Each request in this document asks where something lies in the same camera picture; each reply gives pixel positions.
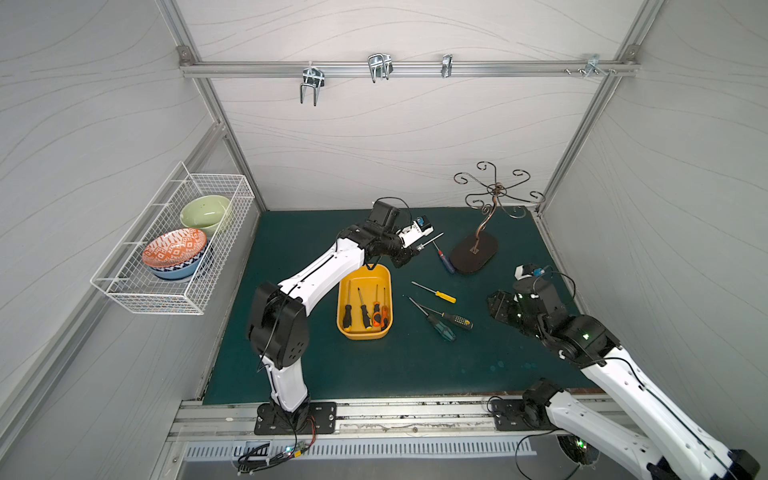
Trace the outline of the clear handle screwdriver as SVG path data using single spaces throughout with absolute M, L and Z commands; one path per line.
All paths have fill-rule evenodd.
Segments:
M 415 250 L 418 251 L 418 252 L 422 251 L 427 245 L 435 242 L 438 238 L 440 238 L 443 235 L 444 235 L 444 232 L 439 233 L 439 234 L 435 235 L 434 237 L 430 238 L 429 240 L 426 240 L 426 241 L 422 242 L 421 244 L 418 244 L 415 247 Z

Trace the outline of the black yellow dotted screwdriver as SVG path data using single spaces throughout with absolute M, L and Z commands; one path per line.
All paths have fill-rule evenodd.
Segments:
M 450 313 L 445 313 L 445 312 L 439 312 L 437 310 L 431 309 L 431 308 L 426 307 L 426 306 L 424 306 L 424 309 L 426 309 L 427 311 L 429 311 L 431 313 L 436 314 L 438 317 L 441 317 L 443 320 L 445 320 L 445 321 L 451 323 L 452 325 L 457 326 L 457 327 L 459 327 L 461 329 L 464 329 L 464 330 L 467 330 L 467 331 L 471 331 L 473 329 L 473 327 L 474 327 L 474 324 L 470 320 L 468 320 L 467 318 L 462 317 L 460 315 L 450 314 Z

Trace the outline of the yellow plastic storage box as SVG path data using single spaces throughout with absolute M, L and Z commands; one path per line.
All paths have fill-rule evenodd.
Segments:
M 383 265 L 363 266 L 339 285 L 337 328 L 350 340 L 378 340 L 393 326 L 392 280 Z

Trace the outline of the red blue handle screwdriver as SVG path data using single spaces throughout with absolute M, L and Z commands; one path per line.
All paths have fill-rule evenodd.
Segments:
M 434 248 L 435 248 L 435 250 L 437 252 L 437 255 L 438 255 L 438 257 L 439 257 L 443 267 L 446 269 L 446 271 L 449 274 L 455 274 L 456 273 L 455 267 L 452 265 L 452 263 L 450 262 L 448 257 L 444 254 L 444 252 L 439 247 L 439 245 L 437 243 L 434 243 L 433 246 L 434 246 Z

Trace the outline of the orange black grip screwdriver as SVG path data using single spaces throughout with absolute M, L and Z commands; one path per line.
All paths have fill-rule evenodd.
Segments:
M 379 286 L 376 286 L 373 303 L 372 324 L 374 328 L 378 328 L 380 331 L 386 330 L 390 325 L 390 312 L 386 303 L 386 293 L 386 289 L 383 289 L 383 292 L 380 292 Z

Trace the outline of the black yellow handle screwdriver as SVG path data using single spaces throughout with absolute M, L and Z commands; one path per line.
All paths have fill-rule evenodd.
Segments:
M 347 302 L 344 307 L 344 316 L 342 319 L 342 327 L 346 332 L 351 331 L 352 325 L 352 306 L 351 306 L 351 290 L 347 288 Z

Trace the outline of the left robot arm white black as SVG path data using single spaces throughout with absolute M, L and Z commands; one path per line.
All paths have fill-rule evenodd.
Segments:
M 385 198 L 373 203 L 361 223 L 342 229 L 328 250 L 299 273 L 255 291 L 247 339 L 265 367 L 272 405 L 284 414 L 308 411 L 310 397 L 301 358 L 309 345 L 308 317 L 344 277 L 383 256 L 397 268 L 419 252 L 417 242 L 433 233 L 425 216 L 395 226 L 399 209 Z

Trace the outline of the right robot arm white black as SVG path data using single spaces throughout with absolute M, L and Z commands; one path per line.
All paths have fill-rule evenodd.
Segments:
M 759 462 L 707 433 L 637 365 L 599 320 L 572 315 L 540 269 L 519 268 L 510 292 L 487 298 L 490 316 L 534 337 L 602 389 L 638 432 L 595 412 L 541 379 L 518 410 L 532 430 L 562 430 L 599 450 L 638 479 L 754 479 Z

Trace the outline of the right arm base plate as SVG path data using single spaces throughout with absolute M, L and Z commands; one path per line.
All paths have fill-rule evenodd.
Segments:
M 486 402 L 494 428 L 499 432 L 534 431 L 537 427 L 529 421 L 522 399 L 492 396 Z

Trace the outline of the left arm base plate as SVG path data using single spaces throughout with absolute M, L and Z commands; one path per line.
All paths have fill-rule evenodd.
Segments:
M 254 434 L 330 435 L 335 432 L 338 404 L 336 402 L 304 401 L 296 411 L 288 412 L 270 401 L 258 406 Z

